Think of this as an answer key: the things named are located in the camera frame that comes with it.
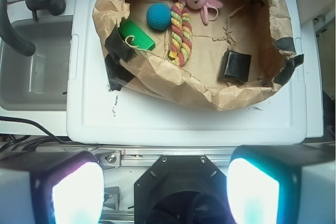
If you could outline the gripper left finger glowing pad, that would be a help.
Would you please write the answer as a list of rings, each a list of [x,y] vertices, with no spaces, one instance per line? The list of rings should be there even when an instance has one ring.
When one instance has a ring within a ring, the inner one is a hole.
[[[91,152],[1,153],[1,223],[99,223],[103,202]]]

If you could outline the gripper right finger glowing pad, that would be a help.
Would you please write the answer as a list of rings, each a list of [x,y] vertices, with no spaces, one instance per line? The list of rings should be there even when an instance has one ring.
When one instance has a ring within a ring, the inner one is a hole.
[[[241,145],[226,191],[236,223],[335,223],[335,145]]]

